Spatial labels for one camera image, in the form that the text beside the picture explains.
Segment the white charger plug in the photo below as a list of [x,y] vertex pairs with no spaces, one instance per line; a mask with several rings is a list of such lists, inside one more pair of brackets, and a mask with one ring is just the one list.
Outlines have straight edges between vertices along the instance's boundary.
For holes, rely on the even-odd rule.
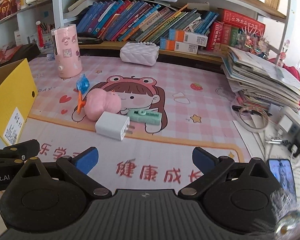
[[132,134],[135,127],[126,115],[103,112],[95,124],[96,133],[111,139],[122,141],[125,135]]

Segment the orange plastic clip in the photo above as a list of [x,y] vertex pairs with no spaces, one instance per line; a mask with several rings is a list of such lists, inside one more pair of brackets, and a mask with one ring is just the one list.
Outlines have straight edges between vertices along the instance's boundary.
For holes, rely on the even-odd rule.
[[80,114],[82,108],[85,106],[86,101],[82,98],[82,92],[78,91],[78,100],[77,100],[77,113]]

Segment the pink plush toy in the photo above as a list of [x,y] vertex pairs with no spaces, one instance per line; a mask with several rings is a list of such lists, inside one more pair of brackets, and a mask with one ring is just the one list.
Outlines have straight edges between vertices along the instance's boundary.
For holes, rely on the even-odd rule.
[[84,111],[90,121],[97,121],[104,112],[119,113],[121,110],[121,99],[113,91],[105,91],[100,88],[92,89],[85,99]]

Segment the green crocodile hair clip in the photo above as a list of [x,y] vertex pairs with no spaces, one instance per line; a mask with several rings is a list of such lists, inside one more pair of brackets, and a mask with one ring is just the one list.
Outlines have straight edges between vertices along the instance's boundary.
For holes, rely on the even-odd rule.
[[150,110],[129,110],[127,116],[130,118],[130,121],[139,122],[149,125],[160,125],[162,114],[159,112],[154,112]]

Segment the blue plastic toy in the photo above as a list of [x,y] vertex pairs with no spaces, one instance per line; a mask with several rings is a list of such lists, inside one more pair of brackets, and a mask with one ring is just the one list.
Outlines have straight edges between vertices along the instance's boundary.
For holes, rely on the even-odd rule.
[[85,74],[81,74],[79,79],[76,81],[76,89],[81,92],[81,94],[85,94],[90,87],[90,82]]

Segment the smartphone with lit screen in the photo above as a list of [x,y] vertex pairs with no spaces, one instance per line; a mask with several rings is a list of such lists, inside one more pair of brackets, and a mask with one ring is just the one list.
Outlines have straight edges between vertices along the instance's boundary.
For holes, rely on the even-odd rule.
[[268,159],[269,169],[281,187],[296,200],[293,169],[288,159]]

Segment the red paper sheets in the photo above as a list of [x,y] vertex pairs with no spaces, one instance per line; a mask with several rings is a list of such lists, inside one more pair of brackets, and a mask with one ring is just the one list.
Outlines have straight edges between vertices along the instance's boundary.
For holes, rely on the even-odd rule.
[[16,53],[17,51],[22,47],[22,45],[20,46],[16,46],[14,48],[11,49],[0,49],[0,65],[3,63],[8,62]]

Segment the pink cartoon table mat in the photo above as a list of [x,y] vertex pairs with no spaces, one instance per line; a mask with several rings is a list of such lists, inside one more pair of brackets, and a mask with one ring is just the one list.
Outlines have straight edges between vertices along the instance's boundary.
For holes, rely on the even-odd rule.
[[216,157],[250,159],[224,75],[107,57],[82,61],[90,82],[85,94],[76,77],[59,78],[44,58],[0,68],[0,148],[32,139],[34,155],[51,162],[94,147],[79,164],[92,177],[104,172],[111,189],[178,189],[196,180],[196,146]]

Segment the stack of magazines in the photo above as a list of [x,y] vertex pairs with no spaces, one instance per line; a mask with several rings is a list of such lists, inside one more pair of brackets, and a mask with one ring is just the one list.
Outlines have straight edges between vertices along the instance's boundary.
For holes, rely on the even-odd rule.
[[222,70],[241,105],[268,109],[271,105],[300,110],[300,81],[288,70],[252,53],[227,48]]

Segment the pink cylindrical humidifier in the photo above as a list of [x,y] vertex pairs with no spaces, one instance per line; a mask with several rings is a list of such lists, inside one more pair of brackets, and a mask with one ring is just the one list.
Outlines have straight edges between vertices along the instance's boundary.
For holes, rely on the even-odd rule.
[[69,79],[82,72],[75,24],[51,30],[52,45],[59,77]]

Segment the white quilted handbag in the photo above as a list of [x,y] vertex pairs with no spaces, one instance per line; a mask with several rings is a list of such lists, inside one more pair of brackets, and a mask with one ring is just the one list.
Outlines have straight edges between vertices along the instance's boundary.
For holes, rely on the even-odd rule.
[[120,49],[123,62],[153,66],[157,62],[160,47],[151,42],[127,42]]

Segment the orange white box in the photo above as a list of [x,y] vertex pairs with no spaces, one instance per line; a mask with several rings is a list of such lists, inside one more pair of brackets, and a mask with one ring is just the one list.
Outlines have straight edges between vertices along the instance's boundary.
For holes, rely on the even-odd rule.
[[197,54],[198,46],[193,44],[188,44],[179,41],[172,41],[160,38],[160,49],[169,50],[169,51],[178,51],[183,53]]
[[192,33],[184,30],[170,29],[168,39],[172,41],[184,42],[192,45],[207,46],[207,36]]

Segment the red book set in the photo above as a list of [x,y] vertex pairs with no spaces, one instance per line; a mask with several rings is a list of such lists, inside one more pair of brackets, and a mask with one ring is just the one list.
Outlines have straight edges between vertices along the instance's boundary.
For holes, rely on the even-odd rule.
[[263,35],[266,25],[249,16],[229,9],[218,9],[217,17],[208,28],[206,50],[226,53],[234,47],[253,54],[267,51],[267,41]]

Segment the orange white box upper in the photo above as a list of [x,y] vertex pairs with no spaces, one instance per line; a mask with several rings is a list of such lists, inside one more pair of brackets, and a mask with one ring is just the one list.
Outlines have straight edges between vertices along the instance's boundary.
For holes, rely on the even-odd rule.
[[207,46],[207,36],[192,33],[184,30],[170,29],[168,39],[172,41],[184,42],[192,45]]

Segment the row of leaning books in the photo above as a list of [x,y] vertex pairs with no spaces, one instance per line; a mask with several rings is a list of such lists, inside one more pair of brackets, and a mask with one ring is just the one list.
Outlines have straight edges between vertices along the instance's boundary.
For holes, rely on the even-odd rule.
[[207,35],[219,14],[198,6],[173,8],[147,0],[94,1],[77,25],[79,44],[152,42],[158,44],[177,31]]

